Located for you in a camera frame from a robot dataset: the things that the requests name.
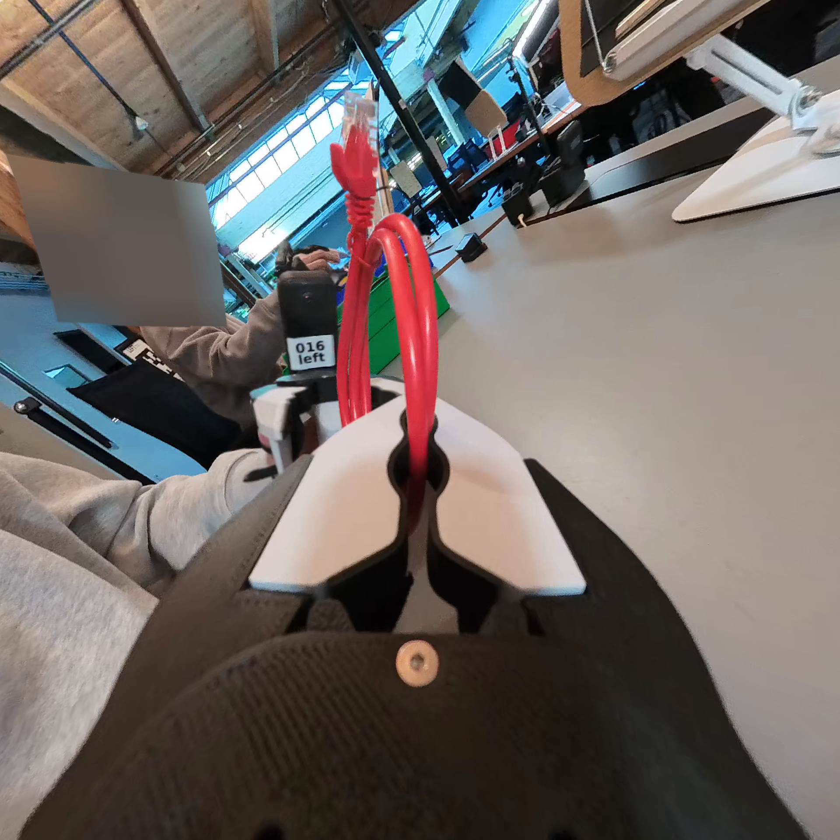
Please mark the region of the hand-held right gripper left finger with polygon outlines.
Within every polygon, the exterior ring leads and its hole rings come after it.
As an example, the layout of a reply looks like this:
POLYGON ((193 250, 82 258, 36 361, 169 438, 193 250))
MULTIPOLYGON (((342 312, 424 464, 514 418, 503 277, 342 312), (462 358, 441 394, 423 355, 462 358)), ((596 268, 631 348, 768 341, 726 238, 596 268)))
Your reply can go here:
POLYGON ((303 592, 390 547, 402 498, 389 474, 404 403, 386 403, 321 444, 249 576, 252 587, 303 592))

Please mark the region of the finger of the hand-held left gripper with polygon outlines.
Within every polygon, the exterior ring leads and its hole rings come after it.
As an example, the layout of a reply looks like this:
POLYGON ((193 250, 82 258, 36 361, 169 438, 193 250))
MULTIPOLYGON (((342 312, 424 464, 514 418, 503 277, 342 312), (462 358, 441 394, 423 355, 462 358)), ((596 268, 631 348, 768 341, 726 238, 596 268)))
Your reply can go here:
MULTIPOLYGON (((375 410, 398 396, 404 396, 405 384, 395 377, 371 378, 371 409, 375 410)), ((316 446, 325 443, 342 428, 340 408, 337 401, 315 405, 312 417, 317 428, 316 446)))
POLYGON ((307 387, 263 387, 253 392, 257 438, 279 475, 308 447, 309 408, 307 387))

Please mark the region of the grey desk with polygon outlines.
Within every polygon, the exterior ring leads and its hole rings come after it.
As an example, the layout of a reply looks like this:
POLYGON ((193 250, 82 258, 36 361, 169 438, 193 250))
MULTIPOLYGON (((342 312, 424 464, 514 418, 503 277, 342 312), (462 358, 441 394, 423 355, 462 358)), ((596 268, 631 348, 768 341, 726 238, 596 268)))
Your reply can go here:
POLYGON ((838 838, 838 193, 677 224, 697 173, 439 278, 439 394, 537 459, 678 607, 746 746, 838 838))

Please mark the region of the small black board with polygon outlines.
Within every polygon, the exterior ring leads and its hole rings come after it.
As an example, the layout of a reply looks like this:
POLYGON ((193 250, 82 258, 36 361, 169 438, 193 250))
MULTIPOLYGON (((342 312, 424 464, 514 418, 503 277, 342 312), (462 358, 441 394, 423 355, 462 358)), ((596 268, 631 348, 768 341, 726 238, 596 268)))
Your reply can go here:
POLYGON ((437 78, 437 86, 445 99, 453 101, 465 112, 486 92, 460 57, 437 78))

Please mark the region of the green plastic bin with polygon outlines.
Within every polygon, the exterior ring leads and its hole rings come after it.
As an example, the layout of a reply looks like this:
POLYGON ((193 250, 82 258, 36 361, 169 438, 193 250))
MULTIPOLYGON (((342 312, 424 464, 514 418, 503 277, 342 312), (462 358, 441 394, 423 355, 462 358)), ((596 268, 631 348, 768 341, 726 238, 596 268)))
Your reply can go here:
POLYGON ((401 353, 392 286, 387 272, 374 278, 368 328, 371 374, 378 375, 401 353))

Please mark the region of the person's left forearm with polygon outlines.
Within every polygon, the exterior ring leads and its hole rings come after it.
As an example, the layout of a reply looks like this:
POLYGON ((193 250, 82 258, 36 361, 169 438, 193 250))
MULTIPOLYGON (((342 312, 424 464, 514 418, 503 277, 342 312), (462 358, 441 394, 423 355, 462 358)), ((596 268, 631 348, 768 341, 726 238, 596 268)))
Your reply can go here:
POLYGON ((263 449, 219 456, 199 476, 130 484, 132 500, 114 533, 110 561, 148 592, 160 593, 196 552, 277 477, 263 449))

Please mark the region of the black power adapter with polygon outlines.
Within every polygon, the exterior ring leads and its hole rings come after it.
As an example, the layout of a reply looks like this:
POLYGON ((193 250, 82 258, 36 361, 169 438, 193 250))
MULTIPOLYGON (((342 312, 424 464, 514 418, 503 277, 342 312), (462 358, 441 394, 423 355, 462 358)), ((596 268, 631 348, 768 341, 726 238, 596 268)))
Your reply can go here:
POLYGON ((502 209, 508 222, 515 228, 523 228, 534 214, 531 201, 529 178, 525 175, 512 182, 502 191, 502 209))
POLYGON ((557 156, 543 169, 539 190, 549 207, 571 198, 585 180, 582 160, 583 129, 579 120, 570 122, 557 136, 557 156))

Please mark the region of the black steel post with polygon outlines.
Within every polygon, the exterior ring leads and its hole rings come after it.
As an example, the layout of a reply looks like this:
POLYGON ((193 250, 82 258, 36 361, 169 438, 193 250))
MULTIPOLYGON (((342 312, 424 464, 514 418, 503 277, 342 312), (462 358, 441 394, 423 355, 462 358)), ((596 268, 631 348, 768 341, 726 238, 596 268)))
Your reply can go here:
POLYGON ((407 107, 403 96, 394 83, 388 70, 384 67, 371 38, 363 26, 360 18, 354 12, 351 2, 333 1, 333 5, 339 12, 342 20, 350 31, 353 40, 359 48, 362 57, 370 66, 374 78, 379 82, 381 91, 385 94, 388 102, 391 103, 399 122, 405 132, 414 143, 417 151, 421 154, 423 162, 427 166, 433 180, 444 200, 448 215, 456 224, 464 224, 469 221, 470 215, 465 205, 460 200, 456 189, 449 182, 443 168, 438 164, 433 150, 421 131, 412 112, 407 107))

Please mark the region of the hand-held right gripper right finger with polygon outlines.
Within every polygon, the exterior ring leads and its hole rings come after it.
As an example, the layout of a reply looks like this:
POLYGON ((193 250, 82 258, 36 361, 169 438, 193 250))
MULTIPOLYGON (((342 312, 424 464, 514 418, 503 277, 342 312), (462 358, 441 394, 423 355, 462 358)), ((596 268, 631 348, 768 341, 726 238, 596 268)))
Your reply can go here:
POLYGON ((446 467, 436 501, 444 549, 527 595, 581 595, 586 583, 519 452, 441 399, 434 443, 446 467))

